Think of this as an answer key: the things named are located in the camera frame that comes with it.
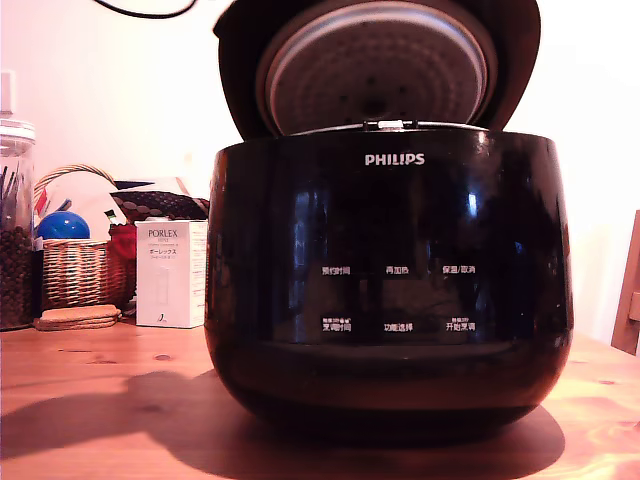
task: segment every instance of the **wood grain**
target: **wood grain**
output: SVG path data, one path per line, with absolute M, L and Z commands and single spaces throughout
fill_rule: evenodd
M 482 442 L 292 438 L 222 387 L 202 327 L 0 336 L 3 479 L 640 479 L 640 360 L 577 336 L 543 406 Z
M 627 266 L 620 292 L 618 313 L 611 337 L 611 345 L 631 355 L 637 353 L 640 341 L 640 322 L 633 319 L 633 297 L 640 292 L 640 210 L 636 211 L 633 233 L 629 245 Z

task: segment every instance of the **coffee beans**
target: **coffee beans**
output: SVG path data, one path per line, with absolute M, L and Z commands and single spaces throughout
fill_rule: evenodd
M 0 233 L 0 329 L 33 322 L 33 248 L 22 227 Z

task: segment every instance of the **wooden coaster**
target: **wooden coaster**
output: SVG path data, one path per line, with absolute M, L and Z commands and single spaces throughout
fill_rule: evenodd
M 114 325 L 121 313 L 113 305 L 58 308 L 43 312 L 42 318 L 36 319 L 34 326 L 42 331 L 105 328 Z

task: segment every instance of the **power cord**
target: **power cord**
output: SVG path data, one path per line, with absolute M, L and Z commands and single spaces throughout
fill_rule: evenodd
M 179 17 L 183 13 L 187 13 L 189 10 L 193 8 L 198 0 L 191 0 L 191 3 L 184 7 L 182 10 L 178 10 L 177 12 L 171 13 L 140 13 L 140 12 L 132 12 L 130 10 L 125 10 L 120 7 L 116 7 L 115 5 L 111 5 L 110 3 L 105 2 L 104 0 L 93 0 L 99 5 L 102 5 L 105 8 L 108 8 L 112 12 L 119 13 L 121 15 L 126 15 L 127 17 L 134 18 L 144 18 L 147 20 L 165 20 L 167 18 L 175 18 Z

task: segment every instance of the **cardboard box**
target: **cardboard box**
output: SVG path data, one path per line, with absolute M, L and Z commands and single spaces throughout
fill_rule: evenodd
M 138 227 L 137 319 L 141 326 L 204 323 L 206 221 L 145 221 Z

